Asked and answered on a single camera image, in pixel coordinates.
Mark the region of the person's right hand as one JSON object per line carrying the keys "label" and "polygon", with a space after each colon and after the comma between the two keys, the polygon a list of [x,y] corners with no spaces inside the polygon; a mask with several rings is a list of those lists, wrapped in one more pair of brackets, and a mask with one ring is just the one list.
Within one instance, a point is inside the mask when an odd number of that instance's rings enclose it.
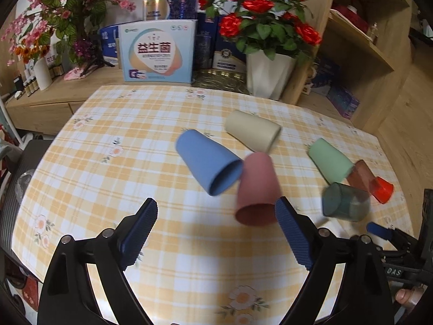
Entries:
{"label": "person's right hand", "polygon": [[397,291],[395,300],[404,308],[406,316],[426,317],[432,314],[432,286],[425,288],[402,288]]}

